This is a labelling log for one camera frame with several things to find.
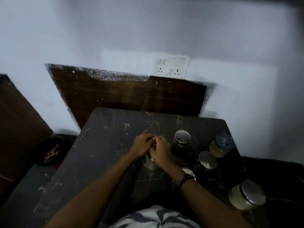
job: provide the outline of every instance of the person's left arm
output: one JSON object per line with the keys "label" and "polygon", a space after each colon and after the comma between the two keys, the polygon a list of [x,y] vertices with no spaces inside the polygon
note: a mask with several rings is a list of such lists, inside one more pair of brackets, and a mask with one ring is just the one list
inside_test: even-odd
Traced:
{"label": "person's left arm", "polygon": [[44,227],[96,227],[130,165],[152,146],[152,137],[147,133],[137,136],[124,157],[61,208]]}

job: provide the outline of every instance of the electrical outlet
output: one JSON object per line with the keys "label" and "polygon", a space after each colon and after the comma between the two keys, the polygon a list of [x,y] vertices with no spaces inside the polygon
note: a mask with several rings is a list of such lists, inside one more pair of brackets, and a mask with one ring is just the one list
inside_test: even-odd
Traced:
{"label": "electrical outlet", "polygon": [[184,79],[190,58],[187,56],[171,55],[156,60],[156,76]]}

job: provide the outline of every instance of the white wall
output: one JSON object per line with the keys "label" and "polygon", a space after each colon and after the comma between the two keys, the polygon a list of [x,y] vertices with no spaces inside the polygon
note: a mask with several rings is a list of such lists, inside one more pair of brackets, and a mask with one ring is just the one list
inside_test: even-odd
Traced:
{"label": "white wall", "polygon": [[242,155],[304,163],[301,17],[248,0],[1,0],[0,72],[77,134],[44,63],[150,75],[157,54],[189,55],[186,79],[217,84],[205,109]]}

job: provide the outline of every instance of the person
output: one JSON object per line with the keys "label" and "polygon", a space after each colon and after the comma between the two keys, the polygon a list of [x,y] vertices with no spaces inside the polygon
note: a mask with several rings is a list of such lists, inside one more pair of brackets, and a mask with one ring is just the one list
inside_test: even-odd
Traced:
{"label": "person", "polygon": [[[152,148],[154,141],[157,144],[156,150]],[[128,153],[60,209],[46,223],[45,228],[97,227],[128,168],[148,151],[158,166],[179,185],[185,172],[173,161],[169,142],[164,137],[143,133],[135,138]],[[184,181],[180,189],[203,228],[252,228],[240,211],[229,208],[192,178]],[[176,211],[156,205],[127,215],[110,227],[196,228],[200,226]]]}

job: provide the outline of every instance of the black bracelet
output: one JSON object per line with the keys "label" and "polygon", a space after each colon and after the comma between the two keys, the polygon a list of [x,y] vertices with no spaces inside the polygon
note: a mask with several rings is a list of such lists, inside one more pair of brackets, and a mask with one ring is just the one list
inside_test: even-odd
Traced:
{"label": "black bracelet", "polygon": [[185,174],[185,176],[181,179],[181,182],[178,185],[178,189],[181,189],[182,184],[184,184],[185,181],[189,180],[189,179],[194,179],[195,177],[190,175],[190,174]]}

